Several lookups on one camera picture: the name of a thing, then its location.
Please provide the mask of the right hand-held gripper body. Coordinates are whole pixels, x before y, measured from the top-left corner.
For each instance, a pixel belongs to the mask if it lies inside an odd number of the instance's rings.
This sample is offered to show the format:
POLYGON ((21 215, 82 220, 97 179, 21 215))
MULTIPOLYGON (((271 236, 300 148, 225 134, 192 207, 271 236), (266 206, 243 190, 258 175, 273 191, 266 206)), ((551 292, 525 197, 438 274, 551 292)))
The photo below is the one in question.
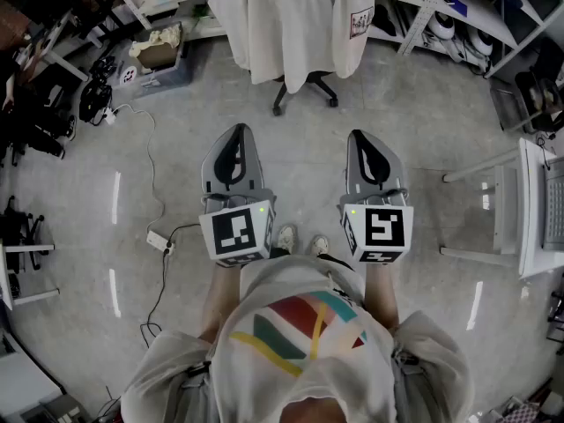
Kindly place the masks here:
POLYGON ((362 180, 351 132, 347 139, 345 194, 338 204, 340 222, 353 260, 394 263, 412 245, 413 207, 408 204, 404 166, 383 141, 364 132, 388 160, 390 177, 386 182, 362 180))

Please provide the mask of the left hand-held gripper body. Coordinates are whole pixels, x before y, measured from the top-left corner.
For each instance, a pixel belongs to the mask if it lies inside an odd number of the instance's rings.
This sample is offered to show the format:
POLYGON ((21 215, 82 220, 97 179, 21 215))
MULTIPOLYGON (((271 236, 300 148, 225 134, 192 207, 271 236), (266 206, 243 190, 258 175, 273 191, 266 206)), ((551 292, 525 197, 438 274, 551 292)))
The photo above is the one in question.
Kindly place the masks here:
POLYGON ((204 214, 199 224, 210 259, 224 267, 266 259, 271 251, 276 196, 264 185, 255 139, 244 125, 247 172, 240 182, 226 190, 214 174, 219 138, 201 167, 204 214))

